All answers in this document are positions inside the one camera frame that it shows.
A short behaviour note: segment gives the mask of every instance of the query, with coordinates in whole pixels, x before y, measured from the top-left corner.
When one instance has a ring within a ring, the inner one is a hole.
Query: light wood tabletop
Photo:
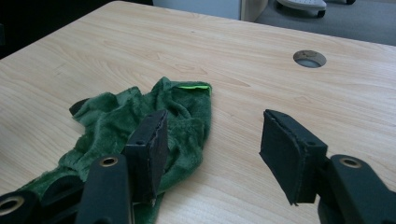
[[[300,66],[302,49],[326,64]],[[318,204],[290,206],[259,156],[265,109],[396,190],[395,47],[113,2],[0,61],[0,195],[73,148],[73,103],[161,77],[210,83],[213,117],[203,163],[165,193],[157,223],[318,223]]]

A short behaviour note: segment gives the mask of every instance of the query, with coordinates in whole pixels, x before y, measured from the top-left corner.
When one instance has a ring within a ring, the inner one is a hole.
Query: wood grain surface
[[[301,49],[326,64],[298,65]],[[70,105],[161,77],[209,82],[213,118],[204,162],[165,194],[157,223],[318,223],[318,205],[290,206],[259,156],[267,108],[396,190],[396,48],[113,2],[0,61],[0,195],[73,148],[84,130]]]

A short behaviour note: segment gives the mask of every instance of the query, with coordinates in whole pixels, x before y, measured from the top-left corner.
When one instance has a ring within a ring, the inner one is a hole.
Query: green towel
[[[163,77],[150,93],[132,87],[117,95],[103,93],[85,102],[74,119],[85,126],[76,146],[64,154],[59,166],[21,189],[41,197],[47,187],[65,175],[87,179],[91,163],[99,157],[120,153],[143,118],[156,110],[168,111],[169,155],[159,192],[164,193],[186,179],[202,162],[209,135],[211,87],[204,82],[175,82]],[[134,206],[135,223],[153,223],[163,195],[156,205]]]

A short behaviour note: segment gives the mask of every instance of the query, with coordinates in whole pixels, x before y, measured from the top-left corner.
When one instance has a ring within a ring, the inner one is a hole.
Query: caster wheel
[[[279,9],[279,10],[280,10],[280,9],[282,9],[282,7],[283,7],[282,4],[280,4],[280,3],[278,3],[278,2],[276,3],[276,9]]]
[[[326,13],[326,10],[321,10],[318,12],[318,18],[324,17],[324,14]]]

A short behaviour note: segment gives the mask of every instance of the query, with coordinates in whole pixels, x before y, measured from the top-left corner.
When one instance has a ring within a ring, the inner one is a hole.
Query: table
[[[312,49],[327,62],[297,64]],[[0,61],[0,194],[56,166],[84,130],[78,100],[161,78],[213,86],[204,162],[169,190],[158,223],[318,223],[289,205],[259,156],[262,112],[287,113],[396,190],[396,48],[113,2]]]

